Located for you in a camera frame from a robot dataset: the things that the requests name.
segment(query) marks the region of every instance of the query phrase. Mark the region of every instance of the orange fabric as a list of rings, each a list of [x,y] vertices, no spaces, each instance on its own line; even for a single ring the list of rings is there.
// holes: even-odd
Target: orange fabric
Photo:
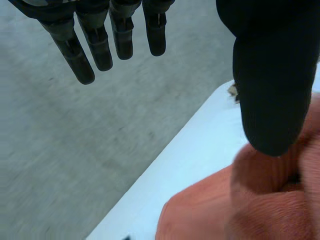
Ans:
[[[289,182],[299,173],[301,183]],[[233,164],[173,196],[156,240],[320,240],[320,95],[288,153],[249,144]]]

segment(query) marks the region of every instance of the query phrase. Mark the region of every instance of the robot finger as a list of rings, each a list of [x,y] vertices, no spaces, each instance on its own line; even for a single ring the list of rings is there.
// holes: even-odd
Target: robot finger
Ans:
[[[50,33],[79,82],[91,84],[95,80],[95,74],[75,33],[74,18],[57,23],[40,23]]]
[[[109,3],[109,0],[81,0],[76,3],[78,21],[100,71],[108,71],[113,66],[105,28]]]
[[[161,56],[166,51],[166,11],[175,0],[143,0],[142,7],[150,52]]]
[[[121,60],[133,56],[132,15],[140,6],[141,0],[110,0],[110,20],[116,53]]]

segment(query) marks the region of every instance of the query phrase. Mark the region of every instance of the orange cloth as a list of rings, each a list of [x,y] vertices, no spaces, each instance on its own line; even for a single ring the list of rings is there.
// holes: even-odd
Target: orange cloth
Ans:
[[[291,183],[297,173],[301,183]],[[165,204],[155,239],[320,240],[320,95],[288,153],[246,145],[231,166]]]

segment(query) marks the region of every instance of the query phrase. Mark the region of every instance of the glove finger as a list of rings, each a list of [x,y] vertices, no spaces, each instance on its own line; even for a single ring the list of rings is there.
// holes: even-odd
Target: glove finger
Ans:
[[[141,0],[110,1],[109,15],[114,44],[116,53],[121,60],[128,60],[134,54],[132,43],[134,23],[131,17],[140,4]]]
[[[60,22],[40,22],[50,33],[78,81],[84,85],[95,80],[95,73],[74,30],[74,18]]]
[[[109,1],[81,0],[76,4],[76,14],[90,48],[95,65],[100,71],[113,67],[109,49],[105,20],[108,14]]]
[[[150,52],[161,56],[166,51],[166,11],[175,0],[143,0],[146,35]]]
[[[280,156],[293,144],[311,100],[320,52],[320,4],[268,33],[238,37],[233,75],[252,146]]]

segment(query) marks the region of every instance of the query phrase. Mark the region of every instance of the black gloved hand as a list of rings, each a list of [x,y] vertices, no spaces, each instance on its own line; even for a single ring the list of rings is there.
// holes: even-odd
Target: black gloved hand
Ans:
[[[27,17],[37,19],[51,34],[65,60],[82,84],[95,74],[74,31],[76,13],[95,65],[100,71],[113,66],[105,20],[109,12],[117,55],[133,56],[132,15],[143,5],[150,52],[160,56],[166,50],[166,11],[175,0],[9,0]]]
[[[233,76],[245,134],[254,148],[280,156],[309,108],[320,53],[319,0],[216,0],[236,36]]]

